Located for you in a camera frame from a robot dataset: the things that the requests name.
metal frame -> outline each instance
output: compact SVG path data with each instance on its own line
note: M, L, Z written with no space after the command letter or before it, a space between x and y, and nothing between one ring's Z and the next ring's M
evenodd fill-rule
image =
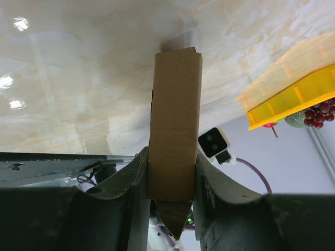
M307 128L308 135L310 136L316 150L318 151L327 171L330 179L335 187L335 161L332 158L322 136L318 129Z
M133 156L0 153L0 187L75 178L90 166L129 163Z

grapes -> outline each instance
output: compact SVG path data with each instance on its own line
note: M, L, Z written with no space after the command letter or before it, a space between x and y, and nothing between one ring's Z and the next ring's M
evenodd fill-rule
M313 111L314 111L316 114L321 113L321 112L320 112L320 108L313 108Z
M330 107L329 107L328 104L323 103L323 104L321 104L319 109L320 109L321 113L327 113L329 111Z
M335 116L332 114L330 116L325 117L325 119L330 122L330 121L333 121L335 119Z
M323 103L330 104L332 101L333 101L333 99L331 98L331 99L328 99L328 100L324 101Z
M317 123L323 123L326 118L322 114L317 114L314 121Z
M320 129L325 121L335 120L335 97L304 109L303 112L306 118L304 124Z
M315 117L315 113L312 110L308 110L305 112L306 119L313 119Z
M322 115L324 115L324 116L330 116L332 114L333 114L333 112L331 110L329 110L327 113L323 113Z
M313 119L305 119L304 124L308 127L312 127L312 126L314 126L314 121L313 121Z
M323 127L323 123L314 122L314 127L320 129Z

yellow plastic tray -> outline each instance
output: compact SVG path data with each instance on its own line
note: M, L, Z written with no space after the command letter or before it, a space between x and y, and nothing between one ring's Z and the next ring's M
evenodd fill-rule
M335 97L335 64L308 74L247 113L249 130Z

red fruit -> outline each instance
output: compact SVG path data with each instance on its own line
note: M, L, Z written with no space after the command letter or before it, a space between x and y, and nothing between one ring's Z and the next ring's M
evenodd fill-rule
M323 127L323 123L315 122L315 123L314 123L314 126L315 126L315 128L320 129L320 128Z
M333 99L331 98L331 99L328 99L328 100L324 101L323 103L330 104L332 101L333 101Z
M322 115L324 115L326 117L326 116L330 116L332 114L333 114L333 112L331 110L329 110L327 113L323 113Z
M322 114L317 114L314 121L318 123L323 123L326 120L326 118Z
M321 106L321 103L318 103L318 104L316 104L316 105L313 105L312 107L313 108L319 108Z
M313 111L314 111L316 114L318 114L318 113L320 113L320 108L313 108Z
M271 128L271 127L274 127L277 123L268 123L268 124L265 124L263 127L265 128Z
M328 104L321 104L319 107L321 113L327 113L329 111L329 105Z
M305 119L304 124L308 127L312 127L312 126L314 126L314 121L313 121L313 119Z
M333 121L335 119L335 116L334 114L330 115L330 116L327 116L325 117L327 121Z
M313 119L315 117L315 113L312 110L308 110L305 112L306 119Z

brown cardboard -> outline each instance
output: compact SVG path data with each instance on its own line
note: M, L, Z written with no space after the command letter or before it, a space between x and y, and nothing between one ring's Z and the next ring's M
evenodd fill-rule
M175 239L180 239L192 202L156 201L157 211L164 225Z
M202 55L195 48L155 56L148 198L194 199Z

